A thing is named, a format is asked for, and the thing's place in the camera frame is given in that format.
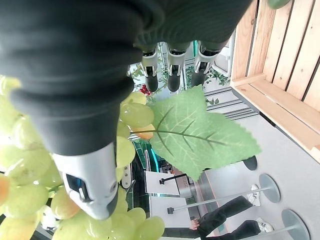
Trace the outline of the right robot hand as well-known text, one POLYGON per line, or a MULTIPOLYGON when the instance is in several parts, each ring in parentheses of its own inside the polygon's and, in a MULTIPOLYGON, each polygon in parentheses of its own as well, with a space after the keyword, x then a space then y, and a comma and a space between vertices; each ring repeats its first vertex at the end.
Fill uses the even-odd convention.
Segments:
POLYGON ((70 198, 96 220, 117 203, 120 103, 146 45, 230 38, 248 0, 3 0, 0 72, 13 105, 54 155, 70 198))

